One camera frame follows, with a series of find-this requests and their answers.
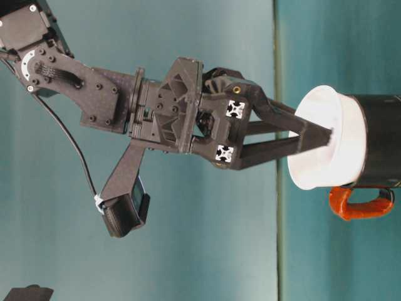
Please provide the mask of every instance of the black mount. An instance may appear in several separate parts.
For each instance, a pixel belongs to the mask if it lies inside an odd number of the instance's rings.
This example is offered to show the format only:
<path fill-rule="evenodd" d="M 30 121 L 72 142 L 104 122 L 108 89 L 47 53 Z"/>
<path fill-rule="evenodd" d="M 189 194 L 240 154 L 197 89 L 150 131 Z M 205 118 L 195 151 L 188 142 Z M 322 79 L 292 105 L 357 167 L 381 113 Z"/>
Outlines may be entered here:
<path fill-rule="evenodd" d="M 139 207 L 129 201 L 145 149 L 197 154 L 216 167 L 241 170 L 329 143 L 331 130 L 295 116 L 238 71 L 203 73 L 201 61 L 179 58 L 156 82 L 143 69 L 132 76 L 90 68 L 74 60 L 46 1 L 19 1 L 17 10 L 3 11 L 0 46 L 18 56 L 15 69 L 30 93 L 66 95 L 81 108 L 81 125 L 131 138 L 98 197 L 113 236 L 145 223 L 148 195 L 143 192 Z M 252 111 L 259 121 L 249 121 Z M 299 136 L 244 145 L 247 135 L 289 130 Z M 126 224 L 118 222 L 122 216 Z"/>
<path fill-rule="evenodd" d="M 53 294 L 51 288 L 30 285 L 26 288 L 13 288 L 4 301 L 49 301 Z"/>

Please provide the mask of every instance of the black object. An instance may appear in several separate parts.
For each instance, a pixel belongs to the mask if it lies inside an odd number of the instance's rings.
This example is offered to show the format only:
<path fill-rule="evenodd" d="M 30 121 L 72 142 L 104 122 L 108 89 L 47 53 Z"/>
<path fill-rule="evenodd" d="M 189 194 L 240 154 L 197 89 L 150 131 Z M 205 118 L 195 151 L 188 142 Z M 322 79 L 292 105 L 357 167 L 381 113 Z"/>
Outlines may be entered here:
<path fill-rule="evenodd" d="M 138 179 L 146 149 L 197 154 L 222 169 L 241 170 L 327 145 L 331 130 L 294 115 L 240 72 L 179 58 L 163 81 L 89 68 L 73 59 L 46 1 L 4 1 L 0 46 L 19 59 L 15 70 L 38 96 L 62 93 L 82 111 L 81 125 L 128 134 L 130 145 L 96 196 L 112 236 L 146 222 L 149 196 Z M 251 112 L 260 121 L 250 122 Z M 198 127 L 202 136 L 194 134 Z M 247 135 L 293 131 L 298 137 L 244 145 Z M 134 188 L 143 193 L 135 197 Z"/>
<path fill-rule="evenodd" d="M 50 288 L 31 285 L 26 288 L 13 288 L 4 301 L 49 301 L 53 290 Z"/>
<path fill-rule="evenodd" d="M 365 165 L 350 187 L 401 186 L 401 97 L 396 95 L 355 95 L 367 129 Z"/>

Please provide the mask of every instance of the bolt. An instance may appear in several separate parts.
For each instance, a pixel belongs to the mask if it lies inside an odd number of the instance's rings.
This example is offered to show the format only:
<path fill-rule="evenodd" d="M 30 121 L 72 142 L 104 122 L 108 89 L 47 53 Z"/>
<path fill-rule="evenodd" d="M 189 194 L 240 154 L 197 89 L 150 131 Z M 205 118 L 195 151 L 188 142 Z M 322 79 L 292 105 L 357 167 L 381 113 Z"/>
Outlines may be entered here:
<path fill-rule="evenodd" d="M 83 86 L 83 82 L 80 82 L 80 83 L 76 83 L 76 84 L 75 84 L 75 88 L 77 88 L 77 89 L 82 88 L 82 86 Z"/>
<path fill-rule="evenodd" d="M 240 94 L 240 92 L 241 92 L 241 87 L 235 86 L 235 87 L 232 89 L 232 91 L 233 91 L 235 94 Z"/>

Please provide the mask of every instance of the white cup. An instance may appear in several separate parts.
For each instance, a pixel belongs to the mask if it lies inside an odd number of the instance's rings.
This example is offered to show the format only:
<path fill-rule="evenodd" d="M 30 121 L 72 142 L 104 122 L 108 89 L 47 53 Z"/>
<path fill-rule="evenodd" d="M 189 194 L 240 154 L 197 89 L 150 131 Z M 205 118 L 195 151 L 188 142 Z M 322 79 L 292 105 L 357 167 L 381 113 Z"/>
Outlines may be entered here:
<path fill-rule="evenodd" d="M 367 130 L 359 104 L 329 86 L 319 86 L 305 96 L 295 115 L 333 133 L 327 146 L 288 157 L 294 183 L 310 190 L 355 182 L 362 172 L 367 150 Z M 289 133 L 289 137 L 295 136 L 296 133 Z"/>

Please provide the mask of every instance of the orange handle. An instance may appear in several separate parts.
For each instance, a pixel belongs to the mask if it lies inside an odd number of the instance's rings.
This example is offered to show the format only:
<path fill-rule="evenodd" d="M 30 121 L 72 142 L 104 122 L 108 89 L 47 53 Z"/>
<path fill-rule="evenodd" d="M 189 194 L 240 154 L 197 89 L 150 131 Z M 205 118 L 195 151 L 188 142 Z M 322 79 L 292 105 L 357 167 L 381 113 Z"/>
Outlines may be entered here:
<path fill-rule="evenodd" d="M 349 188 L 334 187 L 329 195 L 331 210 L 346 221 L 379 218 L 389 213 L 394 207 L 394 193 L 390 189 L 381 189 L 376 199 L 362 204 L 348 203 L 352 192 L 353 190 Z"/>

